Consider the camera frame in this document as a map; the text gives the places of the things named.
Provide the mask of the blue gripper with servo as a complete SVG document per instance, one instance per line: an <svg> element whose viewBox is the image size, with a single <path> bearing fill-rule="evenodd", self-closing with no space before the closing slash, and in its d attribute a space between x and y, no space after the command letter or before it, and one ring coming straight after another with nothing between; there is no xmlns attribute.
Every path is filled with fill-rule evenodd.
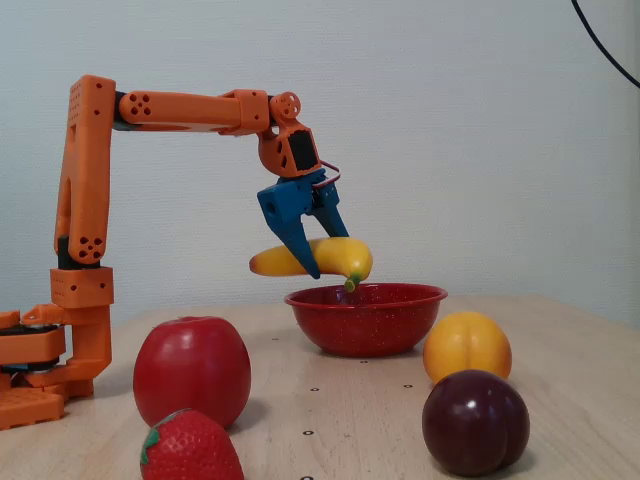
<svg viewBox="0 0 640 480"><path fill-rule="evenodd" d="M321 168L301 177L281 177L276 184L257 194L269 227L314 279L319 279L321 273L300 217L314 216L329 237L349 236L338 210L335 183L318 187L326 179L325 169Z"/></svg>

